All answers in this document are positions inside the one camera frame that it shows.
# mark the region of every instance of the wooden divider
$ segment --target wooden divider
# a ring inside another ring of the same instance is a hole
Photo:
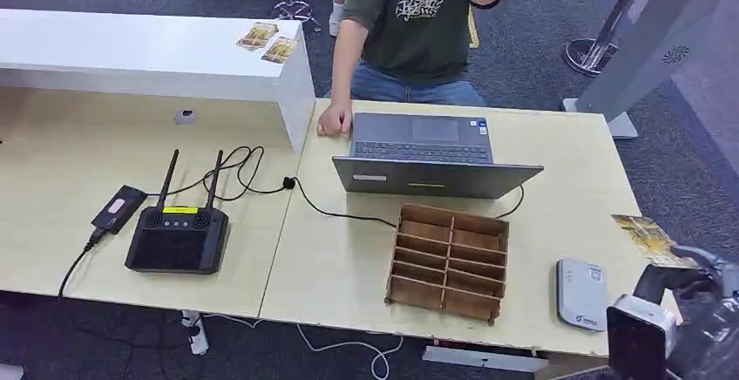
[[[400,212],[386,302],[484,319],[505,293],[508,223],[406,204]]]

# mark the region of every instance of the sneaker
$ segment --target sneaker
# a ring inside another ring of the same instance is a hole
[[[331,16],[329,17],[329,35],[336,37],[336,35],[339,34],[339,18],[335,15],[334,12],[331,13]]]

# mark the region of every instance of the laptop keyboard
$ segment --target laptop keyboard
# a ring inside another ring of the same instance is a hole
[[[484,145],[428,145],[419,143],[356,142],[355,158],[423,160],[489,164],[490,155]]]

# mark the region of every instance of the card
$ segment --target card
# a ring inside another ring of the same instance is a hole
[[[277,24],[258,22],[255,23],[252,30],[236,42],[236,44],[248,51],[256,51],[257,49],[265,47],[269,39],[277,34],[277,31],[279,31]]]
[[[690,258],[680,258],[670,252],[675,242],[648,217],[613,214],[616,224],[626,231],[641,252],[657,267],[697,268]]]
[[[292,38],[280,37],[272,46],[269,47],[267,53],[262,55],[261,60],[267,60],[268,62],[274,62],[276,64],[284,64],[288,60],[290,54],[293,53],[297,41]]]

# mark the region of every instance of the laptop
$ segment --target laptop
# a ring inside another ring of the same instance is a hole
[[[544,167],[496,164],[488,133],[482,117],[359,112],[333,161],[352,193],[499,199]]]

